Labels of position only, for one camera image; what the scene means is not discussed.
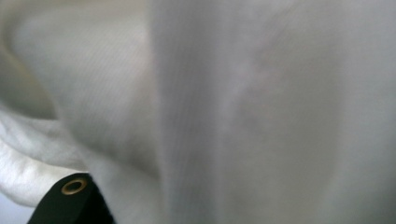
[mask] blurry white material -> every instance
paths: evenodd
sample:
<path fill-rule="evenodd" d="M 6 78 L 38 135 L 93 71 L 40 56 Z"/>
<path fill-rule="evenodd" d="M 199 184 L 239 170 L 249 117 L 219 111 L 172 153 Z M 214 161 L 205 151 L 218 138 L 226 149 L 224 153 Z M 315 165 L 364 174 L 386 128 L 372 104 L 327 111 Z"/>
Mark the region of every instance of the blurry white material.
<path fill-rule="evenodd" d="M 34 208 L 20 206 L 0 193 L 0 223 L 26 224 Z"/>
<path fill-rule="evenodd" d="M 0 2 L 3 192 L 87 167 L 120 224 L 396 222 L 395 1 L 145 4 Z"/>

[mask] white fabric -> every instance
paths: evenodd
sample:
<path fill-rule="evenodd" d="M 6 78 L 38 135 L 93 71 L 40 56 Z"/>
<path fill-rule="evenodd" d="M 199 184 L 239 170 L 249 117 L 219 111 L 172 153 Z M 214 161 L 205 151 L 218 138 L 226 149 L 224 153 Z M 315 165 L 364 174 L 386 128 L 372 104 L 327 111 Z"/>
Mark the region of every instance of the white fabric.
<path fill-rule="evenodd" d="M 395 8 L 0 0 L 0 190 L 89 171 L 121 224 L 393 223 Z"/>

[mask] black fabric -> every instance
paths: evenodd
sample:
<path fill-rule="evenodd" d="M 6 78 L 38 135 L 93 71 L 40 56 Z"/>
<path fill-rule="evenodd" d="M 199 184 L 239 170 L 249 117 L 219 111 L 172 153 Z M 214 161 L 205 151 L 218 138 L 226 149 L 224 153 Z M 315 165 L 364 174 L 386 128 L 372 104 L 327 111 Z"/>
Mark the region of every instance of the black fabric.
<path fill-rule="evenodd" d="M 73 180 L 83 180 L 87 184 L 81 191 L 66 195 L 62 188 L 69 184 L 69 190 L 83 187 Z M 106 203 L 88 174 L 74 174 L 58 181 L 39 203 L 28 224 L 79 224 L 114 223 Z"/>

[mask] white fleece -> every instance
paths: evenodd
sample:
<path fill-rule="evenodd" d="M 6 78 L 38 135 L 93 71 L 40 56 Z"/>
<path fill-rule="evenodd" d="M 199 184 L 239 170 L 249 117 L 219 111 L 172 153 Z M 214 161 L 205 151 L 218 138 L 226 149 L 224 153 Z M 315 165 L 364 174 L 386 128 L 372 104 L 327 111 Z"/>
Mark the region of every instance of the white fleece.
<path fill-rule="evenodd" d="M 395 8 L 0 0 L 0 190 L 89 171 L 120 224 L 394 223 Z"/>

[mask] metal grommet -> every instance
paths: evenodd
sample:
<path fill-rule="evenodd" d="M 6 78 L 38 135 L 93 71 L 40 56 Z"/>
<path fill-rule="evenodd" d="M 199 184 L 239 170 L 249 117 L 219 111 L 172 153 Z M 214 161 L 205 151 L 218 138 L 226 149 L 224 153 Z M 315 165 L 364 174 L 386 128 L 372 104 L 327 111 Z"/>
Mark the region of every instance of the metal grommet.
<path fill-rule="evenodd" d="M 77 178 L 74 180 L 71 180 L 69 182 L 67 182 L 67 184 L 65 184 L 62 187 L 62 194 L 64 195 L 72 195 L 72 194 L 76 194 L 79 193 L 80 191 L 84 190 L 85 187 L 87 187 L 87 180 L 83 179 L 83 178 Z"/>

